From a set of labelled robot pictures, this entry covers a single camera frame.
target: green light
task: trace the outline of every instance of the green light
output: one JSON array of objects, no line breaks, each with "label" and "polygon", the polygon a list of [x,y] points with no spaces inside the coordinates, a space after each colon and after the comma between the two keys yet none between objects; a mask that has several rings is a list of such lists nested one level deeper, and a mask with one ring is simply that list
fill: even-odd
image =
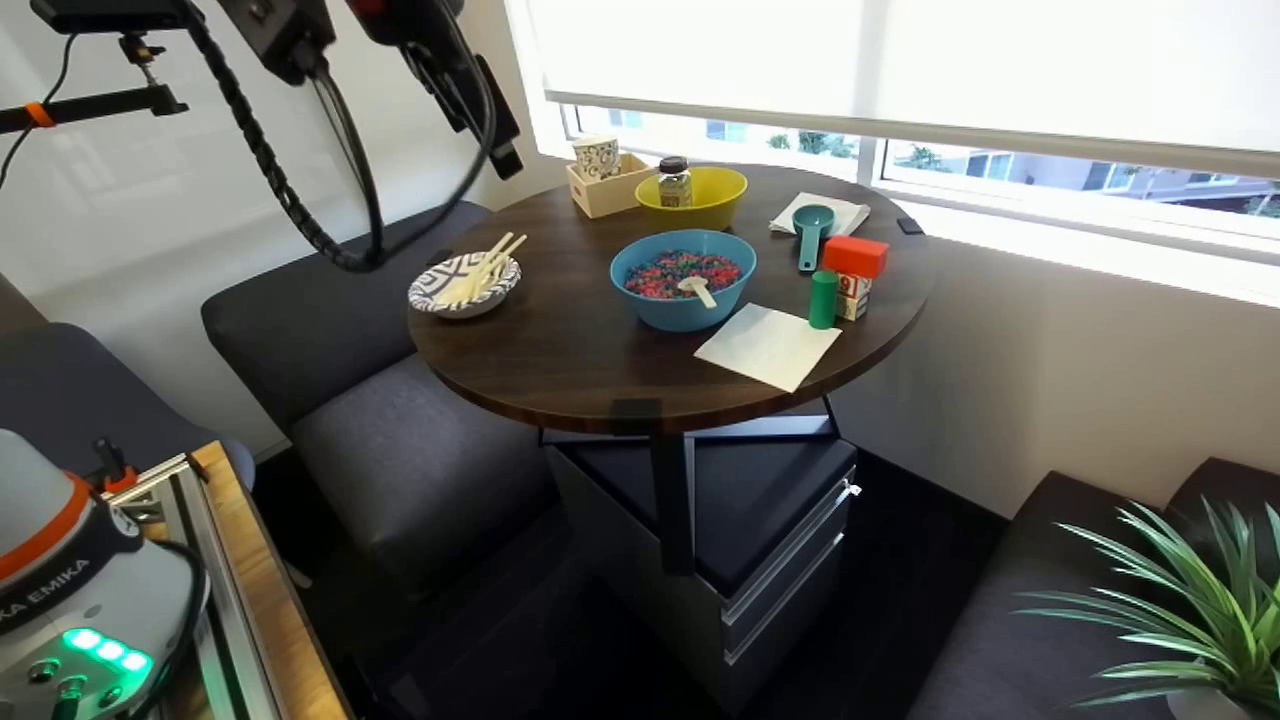
[{"label": "green light", "polygon": [[98,660],[118,660],[118,656],[123,656],[123,645],[104,639],[104,645],[94,650],[94,656],[98,656]]},{"label": "green light", "polygon": [[149,673],[149,664],[152,664],[152,660],[149,660],[142,653],[126,653],[126,656],[118,660],[123,673]]},{"label": "green light", "polygon": [[91,631],[91,629],[69,629],[64,639],[69,639],[71,650],[91,653],[104,636]]}]

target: glass panel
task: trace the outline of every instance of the glass panel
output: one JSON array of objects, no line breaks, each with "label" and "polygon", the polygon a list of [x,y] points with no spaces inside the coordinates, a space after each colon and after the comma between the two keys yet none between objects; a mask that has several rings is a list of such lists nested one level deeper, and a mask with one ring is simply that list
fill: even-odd
[{"label": "glass panel", "polygon": [[794,162],[830,162],[854,170],[860,140],[842,131],[811,127],[776,127],[776,126],[739,126],[739,120],[703,120],[703,116],[663,116],[663,114],[621,114],[621,107],[582,107],[567,114],[567,137],[617,137],[628,149],[644,154],[689,154],[689,155],[794,155]]},{"label": "glass panel", "polygon": [[889,180],[967,176],[985,183],[1035,183],[1124,202],[1184,204],[1241,218],[1280,218],[1280,180],[1224,176],[1196,170],[1101,165],[1080,155],[1031,155],[954,146],[892,140],[885,155]]}]

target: paper napkin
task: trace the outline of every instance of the paper napkin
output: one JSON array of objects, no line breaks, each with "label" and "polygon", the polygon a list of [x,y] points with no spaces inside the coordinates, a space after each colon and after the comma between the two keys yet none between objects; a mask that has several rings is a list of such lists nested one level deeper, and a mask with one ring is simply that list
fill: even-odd
[{"label": "paper napkin", "polygon": [[872,204],[853,204],[841,198],[798,193],[769,228],[790,237],[790,214],[803,204],[828,204],[836,214],[830,237],[853,237],[867,218]]},{"label": "paper napkin", "polygon": [[841,328],[808,328],[803,315],[742,303],[691,358],[751,375],[780,394],[794,394],[816,359],[836,344]]}]

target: white wall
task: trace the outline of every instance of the white wall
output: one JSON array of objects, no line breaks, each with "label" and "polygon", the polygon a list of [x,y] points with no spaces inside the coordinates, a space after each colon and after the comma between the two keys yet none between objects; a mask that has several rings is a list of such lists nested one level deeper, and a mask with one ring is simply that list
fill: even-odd
[{"label": "white wall", "polygon": [[[266,76],[216,0],[198,9],[305,204],[330,237],[362,231],[360,193],[311,90]],[[330,22],[339,45],[327,63],[369,146],[384,218],[430,208],[464,176],[476,140],[443,126],[399,58],[369,45],[345,6],[330,6]],[[470,0],[464,33],[490,60],[511,107],[522,114],[505,13]],[[305,257],[306,246],[258,180],[192,39],[183,33],[149,39],[166,49],[152,63],[156,82],[192,107],[162,120],[137,114],[34,131],[0,188],[0,268],[43,315],[94,334],[181,414],[272,455],[282,437],[208,349],[198,299]],[[60,49],[64,38],[29,6],[0,6],[0,107],[39,102],[54,82]],[[79,38],[60,98],[114,90],[138,90],[114,38]],[[505,183],[482,170],[470,202],[498,208],[555,180],[526,140],[520,155],[522,176]]]},{"label": "white wall", "polygon": [[1047,467],[1153,503],[1205,455],[1280,474],[1280,310],[930,253],[918,323],[841,394],[865,447],[998,518]]}]

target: black floor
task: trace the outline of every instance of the black floor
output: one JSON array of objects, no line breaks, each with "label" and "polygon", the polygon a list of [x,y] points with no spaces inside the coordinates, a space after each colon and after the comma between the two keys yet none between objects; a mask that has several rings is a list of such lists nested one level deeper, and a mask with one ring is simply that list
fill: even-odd
[{"label": "black floor", "polygon": [[[1004,520],[875,455],[825,618],[742,720],[895,720],[908,712]],[[715,704],[577,562],[539,513],[441,595],[407,604],[360,564],[291,455],[256,488],[278,552],[315,590],[306,618],[360,716],[699,720]]]}]

